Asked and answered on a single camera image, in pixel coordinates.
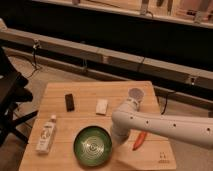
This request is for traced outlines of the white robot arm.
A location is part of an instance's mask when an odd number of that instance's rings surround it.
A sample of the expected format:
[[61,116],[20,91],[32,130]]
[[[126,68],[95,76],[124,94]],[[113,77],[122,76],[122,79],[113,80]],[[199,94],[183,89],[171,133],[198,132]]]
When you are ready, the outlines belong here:
[[111,136],[117,144],[123,144],[131,130],[139,130],[213,149],[213,118],[148,114],[138,107],[138,101],[128,97],[112,113]]

